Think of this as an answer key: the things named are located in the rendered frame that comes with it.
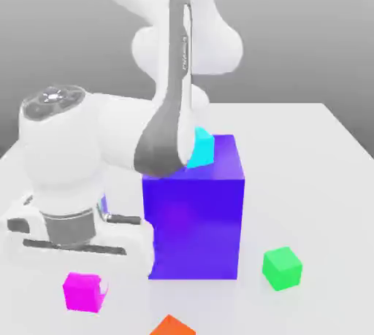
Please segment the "small orange cube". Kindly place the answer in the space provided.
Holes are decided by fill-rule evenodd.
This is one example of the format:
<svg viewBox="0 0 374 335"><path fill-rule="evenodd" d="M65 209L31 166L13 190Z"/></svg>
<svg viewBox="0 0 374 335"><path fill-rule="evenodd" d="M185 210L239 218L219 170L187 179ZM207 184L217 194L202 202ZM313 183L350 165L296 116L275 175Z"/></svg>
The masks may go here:
<svg viewBox="0 0 374 335"><path fill-rule="evenodd" d="M196 331L172 315L167 315L150 335L196 335Z"/></svg>

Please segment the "small magenta cube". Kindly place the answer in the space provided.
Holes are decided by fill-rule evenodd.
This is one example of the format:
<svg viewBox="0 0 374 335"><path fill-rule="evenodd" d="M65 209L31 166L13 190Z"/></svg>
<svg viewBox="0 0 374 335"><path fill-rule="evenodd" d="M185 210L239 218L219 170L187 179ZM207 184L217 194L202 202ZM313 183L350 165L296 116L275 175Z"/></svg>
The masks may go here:
<svg viewBox="0 0 374 335"><path fill-rule="evenodd" d="M98 274L68 273L64 284L64 298L68 310L99 313L108 287L101 289L102 278Z"/></svg>

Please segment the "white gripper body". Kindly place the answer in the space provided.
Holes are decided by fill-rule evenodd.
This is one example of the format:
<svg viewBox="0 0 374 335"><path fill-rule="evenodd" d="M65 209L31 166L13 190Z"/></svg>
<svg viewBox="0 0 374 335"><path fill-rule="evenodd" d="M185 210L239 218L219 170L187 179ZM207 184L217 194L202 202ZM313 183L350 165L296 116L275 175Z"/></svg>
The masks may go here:
<svg viewBox="0 0 374 335"><path fill-rule="evenodd" d="M153 227L109 223L89 244L70 250L35 236L8 231L6 261L47 272L79 272L146 279L153 268Z"/></svg>

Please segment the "small cyan cube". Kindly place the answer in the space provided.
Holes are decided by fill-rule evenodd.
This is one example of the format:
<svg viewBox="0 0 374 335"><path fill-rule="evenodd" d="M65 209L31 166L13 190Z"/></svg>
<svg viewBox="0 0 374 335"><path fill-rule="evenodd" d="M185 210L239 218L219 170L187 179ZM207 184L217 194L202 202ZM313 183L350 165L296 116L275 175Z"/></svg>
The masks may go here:
<svg viewBox="0 0 374 335"><path fill-rule="evenodd" d="M187 168L207 166L214 162L215 138L202 127L195 128L194 150Z"/></svg>

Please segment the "small green cube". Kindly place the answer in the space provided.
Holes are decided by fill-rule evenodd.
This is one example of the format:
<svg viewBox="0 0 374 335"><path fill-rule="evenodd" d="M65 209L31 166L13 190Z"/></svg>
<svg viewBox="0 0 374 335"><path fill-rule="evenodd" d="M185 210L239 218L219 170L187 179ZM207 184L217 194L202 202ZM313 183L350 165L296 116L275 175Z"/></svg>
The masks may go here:
<svg viewBox="0 0 374 335"><path fill-rule="evenodd" d="M300 284L302 262L290 247L280 247L264 253L262 274L275 291Z"/></svg>

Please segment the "large purple box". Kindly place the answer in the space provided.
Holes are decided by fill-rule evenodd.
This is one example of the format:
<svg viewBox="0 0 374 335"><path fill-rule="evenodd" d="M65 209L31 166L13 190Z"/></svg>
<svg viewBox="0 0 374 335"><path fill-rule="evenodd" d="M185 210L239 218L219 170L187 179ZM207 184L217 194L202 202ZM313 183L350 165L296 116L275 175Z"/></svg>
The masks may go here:
<svg viewBox="0 0 374 335"><path fill-rule="evenodd" d="M143 177L153 226L152 280L237 278L245 175L235 137L215 136L214 163L171 177Z"/></svg>

